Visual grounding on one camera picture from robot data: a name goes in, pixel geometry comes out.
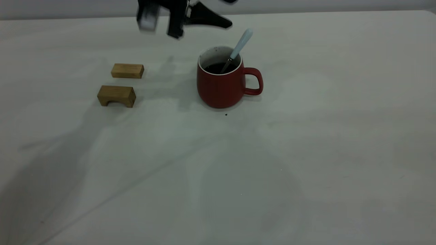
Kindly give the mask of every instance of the mug handle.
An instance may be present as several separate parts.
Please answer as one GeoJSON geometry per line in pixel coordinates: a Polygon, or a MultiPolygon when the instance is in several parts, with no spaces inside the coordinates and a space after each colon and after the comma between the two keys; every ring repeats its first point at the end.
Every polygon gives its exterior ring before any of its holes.
{"type": "Polygon", "coordinates": [[[244,68],[244,74],[250,74],[257,78],[257,81],[259,82],[259,88],[258,89],[252,89],[252,88],[245,88],[245,94],[246,95],[260,95],[263,91],[263,79],[262,74],[260,74],[260,71],[256,68],[244,68]]]}

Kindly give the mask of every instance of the dark liquid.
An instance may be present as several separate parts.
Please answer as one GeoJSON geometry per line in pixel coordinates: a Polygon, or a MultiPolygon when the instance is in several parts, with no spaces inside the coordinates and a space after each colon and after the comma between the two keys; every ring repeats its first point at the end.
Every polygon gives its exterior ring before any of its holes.
{"type": "Polygon", "coordinates": [[[224,65],[225,65],[225,63],[218,63],[218,64],[210,65],[210,66],[206,67],[206,69],[204,69],[204,70],[207,72],[210,72],[212,74],[224,74],[224,73],[229,73],[237,68],[236,65],[229,64],[227,69],[224,72],[221,72],[224,65]]]}

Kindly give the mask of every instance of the spoon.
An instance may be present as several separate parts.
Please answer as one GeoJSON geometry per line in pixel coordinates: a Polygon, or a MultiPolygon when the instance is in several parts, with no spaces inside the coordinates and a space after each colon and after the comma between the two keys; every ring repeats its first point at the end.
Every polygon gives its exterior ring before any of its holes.
{"type": "Polygon", "coordinates": [[[247,28],[244,34],[242,35],[241,39],[239,40],[238,44],[236,45],[235,49],[233,49],[233,52],[230,54],[230,58],[225,63],[220,74],[223,74],[224,71],[227,69],[227,67],[231,64],[232,60],[235,59],[236,56],[238,56],[239,52],[245,46],[248,40],[250,40],[252,35],[253,35],[253,29],[247,28]]]}

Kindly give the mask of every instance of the white spoon handle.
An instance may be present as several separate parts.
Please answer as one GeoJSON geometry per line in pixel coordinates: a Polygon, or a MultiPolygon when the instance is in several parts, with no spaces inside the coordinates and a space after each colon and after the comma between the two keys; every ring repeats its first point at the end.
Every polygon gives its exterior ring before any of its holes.
{"type": "Polygon", "coordinates": [[[250,40],[251,36],[253,35],[253,29],[248,28],[244,34],[242,35],[241,39],[239,40],[238,44],[236,45],[235,49],[233,50],[232,54],[230,55],[231,59],[235,59],[236,56],[239,54],[239,52],[242,50],[242,48],[245,46],[245,44],[250,40]]]}

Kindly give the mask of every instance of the wood grain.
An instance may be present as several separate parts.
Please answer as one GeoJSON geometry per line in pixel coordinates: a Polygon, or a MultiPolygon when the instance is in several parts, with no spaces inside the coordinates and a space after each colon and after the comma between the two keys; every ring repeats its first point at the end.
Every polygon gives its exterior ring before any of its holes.
{"type": "Polygon", "coordinates": [[[143,73],[144,66],[136,64],[115,64],[111,71],[113,78],[142,78],[143,73]]]}
{"type": "Polygon", "coordinates": [[[102,106],[107,106],[109,102],[120,102],[132,108],[136,100],[136,95],[132,87],[103,85],[100,88],[97,98],[102,106]]]}

